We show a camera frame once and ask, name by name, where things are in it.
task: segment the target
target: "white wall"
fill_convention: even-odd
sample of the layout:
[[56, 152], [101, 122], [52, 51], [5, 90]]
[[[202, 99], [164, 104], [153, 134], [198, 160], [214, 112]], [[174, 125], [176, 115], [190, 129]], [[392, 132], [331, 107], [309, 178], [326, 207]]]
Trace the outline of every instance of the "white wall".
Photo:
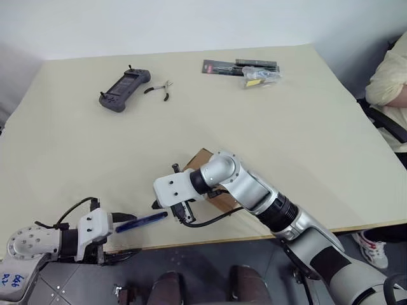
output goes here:
[[[359, 93], [383, 56], [378, 50], [404, 31], [406, 0], [0, 2], [0, 48], [32, 57], [15, 99], [24, 95], [40, 59], [303, 43], [313, 43], [345, 86]], [[1, 54], [7, 77], [24, 68], [19, 52]], [[0, 82], [5, 77], [2, 69]], [[3, 98], [0, 90], [0, 105]]]

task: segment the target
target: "black chair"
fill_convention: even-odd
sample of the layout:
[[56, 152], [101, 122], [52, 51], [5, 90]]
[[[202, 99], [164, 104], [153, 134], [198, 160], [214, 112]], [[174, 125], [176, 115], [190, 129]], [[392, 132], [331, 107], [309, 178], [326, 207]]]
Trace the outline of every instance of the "black chair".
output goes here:
[[[407, 130], [379, 110], [370, 107], [365, 98], [360, 98], [357, 102], [362, 107], [365, 115], [372, 120], [372, 123], [376, 128], [384, 128], [400, 143], [407, 143]], [[396, 153], [396, 155], [407, 169], [407, 152]]]

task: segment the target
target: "gray floor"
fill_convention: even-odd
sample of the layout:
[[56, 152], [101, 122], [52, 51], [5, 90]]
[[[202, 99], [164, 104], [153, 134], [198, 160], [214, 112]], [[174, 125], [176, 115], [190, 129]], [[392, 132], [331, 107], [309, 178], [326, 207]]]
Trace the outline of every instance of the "gray floor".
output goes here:
[[[347, 253], [362, 260], [350, 236], [340, 237]], [[385, 274], [406, 272], [407, 243], [388, 244]], [[242, 241], [146, 250], [116, 266], [48, 264], [40, 274], [30, 305], [117, 304], [113, 285], [139, 287], [138, 304], [146, 301], [153, 282], [176, 270], [186, 282], [187, 304], [225, 301], [228, 272], [234, 264], [248, 265], [264, 276], [273, 304], [308, 304], [304, 289], [292, 277], [292, 265], [275, 240]], [[315, 281], [321, 304], [333, 304], [320, 281]]]

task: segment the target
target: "person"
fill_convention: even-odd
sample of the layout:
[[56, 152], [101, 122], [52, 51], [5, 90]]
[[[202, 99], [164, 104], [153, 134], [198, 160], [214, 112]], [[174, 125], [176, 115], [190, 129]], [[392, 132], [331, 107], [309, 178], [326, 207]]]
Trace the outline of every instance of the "person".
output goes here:
[[[229, 301], [271, 304], [266, 283], [248, 266], [232, 266], [230, 284]], [[182, 291], [179, 274], [169, 271], [154, 283], [147, 305], [181, 305], [184, 303]]]
[[[407, 130], [407, 32], [377, 67], [366, 87], [366, 100]], [[407, 168], [407, 143], [400, 143], [383, 128], [380, 133]]]
[[386, 256], [384, 246], [386, 242], [407, 241], [407, 224], [377, 227], [354, 233], [352, 237], [369, 264], [378, 269], [386, 269], [389, 266], [389, 259]]

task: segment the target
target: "blue marker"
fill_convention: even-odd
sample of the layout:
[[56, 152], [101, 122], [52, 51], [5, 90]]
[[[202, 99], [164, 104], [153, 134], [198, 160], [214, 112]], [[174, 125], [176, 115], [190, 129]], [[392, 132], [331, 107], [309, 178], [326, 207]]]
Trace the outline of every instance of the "blue marker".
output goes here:
[[133, 229], [134, 227], [141, 227], [141, 226], [144, 226], [145, 224], [150, 224], [152, 222], [162, 220], [162, 219], [166, 218], [166, 216], [168, 216], [167, 212], [160, 212], [160, 213], [150, 215], [147, 217], [143, 217], [140, 219], [128, 221], [125, 224], [118, 226], [116, 228], [116, 233], [121, 233], [121, 232], [130, 230], [130, 229]]

